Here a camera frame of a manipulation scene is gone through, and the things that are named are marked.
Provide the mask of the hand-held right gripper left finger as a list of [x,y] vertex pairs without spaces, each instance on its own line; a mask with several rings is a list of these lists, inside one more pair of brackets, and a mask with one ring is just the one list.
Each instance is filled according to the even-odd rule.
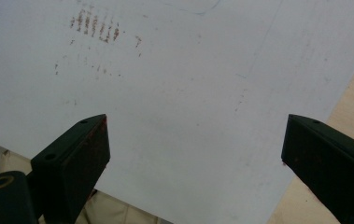
[[32,158],[45,220],[74,224],[109,160],[105,114],[77,122]]

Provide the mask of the cream fabric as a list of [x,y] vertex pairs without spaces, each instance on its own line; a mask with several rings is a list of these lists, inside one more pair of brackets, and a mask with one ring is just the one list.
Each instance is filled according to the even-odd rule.
[[[30,161],[6,150],[0,156],[0,172],[32,170]],[[164,220],[128,203],[95,190],[75,224],[166,224]]]

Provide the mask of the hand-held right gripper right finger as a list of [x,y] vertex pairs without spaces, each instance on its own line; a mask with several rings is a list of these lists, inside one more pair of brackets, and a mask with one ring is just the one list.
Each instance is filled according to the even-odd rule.
[[341,224],[354,224],[354,139],[290,115],[281,159]]

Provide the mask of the white sheet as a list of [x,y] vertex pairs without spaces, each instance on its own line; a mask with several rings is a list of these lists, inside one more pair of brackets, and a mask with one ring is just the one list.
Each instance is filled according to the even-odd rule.
[[0,146],[104,114],[97,187],[174,224],[265,224],[353,74],[354,0],[0,0]]

